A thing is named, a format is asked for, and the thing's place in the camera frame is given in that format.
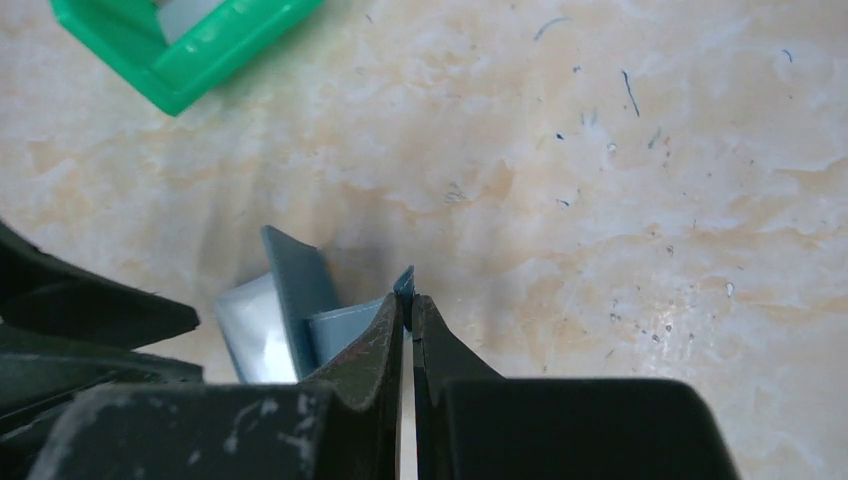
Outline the silver credit card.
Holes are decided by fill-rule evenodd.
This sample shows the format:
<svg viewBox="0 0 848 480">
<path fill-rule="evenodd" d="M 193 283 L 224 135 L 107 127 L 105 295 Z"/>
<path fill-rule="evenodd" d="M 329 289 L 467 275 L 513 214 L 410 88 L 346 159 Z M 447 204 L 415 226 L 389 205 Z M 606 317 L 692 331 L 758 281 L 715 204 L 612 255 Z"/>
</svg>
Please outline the silver credit card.
<svg viewBox="0 0 848 480">
<path fill-rule="evenodd" d="M 214 311 L 240 382 L 298 381 L 271 274 L 221 294 Z"/>
</svg>

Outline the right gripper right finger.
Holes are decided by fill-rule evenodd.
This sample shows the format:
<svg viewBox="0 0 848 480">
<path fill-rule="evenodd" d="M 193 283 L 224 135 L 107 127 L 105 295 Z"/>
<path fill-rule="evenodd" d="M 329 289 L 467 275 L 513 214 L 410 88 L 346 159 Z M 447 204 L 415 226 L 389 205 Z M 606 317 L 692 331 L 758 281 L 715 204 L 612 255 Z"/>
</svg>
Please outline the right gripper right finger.
<svg viewBox="0 0 848 480">
<path fill-rule="evenodd" d="M 448 328 L 432 298 L 410 305 L 422 479 L 735 479 L 707 404 L 649 378 L 499 374 Z"/>
</svg>

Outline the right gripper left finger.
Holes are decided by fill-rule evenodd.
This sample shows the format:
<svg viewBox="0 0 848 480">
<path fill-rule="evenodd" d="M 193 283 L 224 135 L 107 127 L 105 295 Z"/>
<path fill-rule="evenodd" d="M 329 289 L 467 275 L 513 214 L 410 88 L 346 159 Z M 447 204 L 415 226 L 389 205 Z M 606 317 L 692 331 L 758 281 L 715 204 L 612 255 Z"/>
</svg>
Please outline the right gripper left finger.
<svg viewBox="0 0 848 480">
<path fill-rule="evenodd" d="M 291 385 L 101 386 L 59 418 L 33 479 L 393 479 L 404 300 Z"/>
</svg>

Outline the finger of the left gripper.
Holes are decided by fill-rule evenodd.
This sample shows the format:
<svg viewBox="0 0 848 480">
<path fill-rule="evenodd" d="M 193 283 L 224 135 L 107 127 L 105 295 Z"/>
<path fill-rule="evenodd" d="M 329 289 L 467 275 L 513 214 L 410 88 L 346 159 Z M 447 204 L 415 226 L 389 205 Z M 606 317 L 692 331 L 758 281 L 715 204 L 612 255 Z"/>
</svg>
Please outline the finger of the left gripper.
<svg viewBox="0 0 848 480">
<path fill-rule="evenodd" d="M 26 429 L 108 383 L 201 382 L 195 364 L 1 327 L 1 432 Z"/>
<path fill-rule="evenodd" d="M 1 318 L 41 335 L 136 349 L 195 330 L 196 311 L 39 250 L 1 225 Z"/>
</svg>

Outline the blue leather card holder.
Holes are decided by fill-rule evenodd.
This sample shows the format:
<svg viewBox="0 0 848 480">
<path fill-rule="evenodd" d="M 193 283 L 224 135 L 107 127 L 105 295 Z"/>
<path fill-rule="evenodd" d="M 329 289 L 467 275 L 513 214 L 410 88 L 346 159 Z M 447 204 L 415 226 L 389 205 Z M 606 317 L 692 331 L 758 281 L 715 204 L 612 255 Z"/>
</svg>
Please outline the blue leather card holder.
<svg viewBox="0 0 848 480">
<path fill-rule="evenodd" d="M 261 229 L 280 307 L 282 347 L 267 354 L 265 383 L 293 384 L 327 365 L 371 324 L 382 301 L 345 305 L 322 253 L 272 227 Z"/>
</svg>

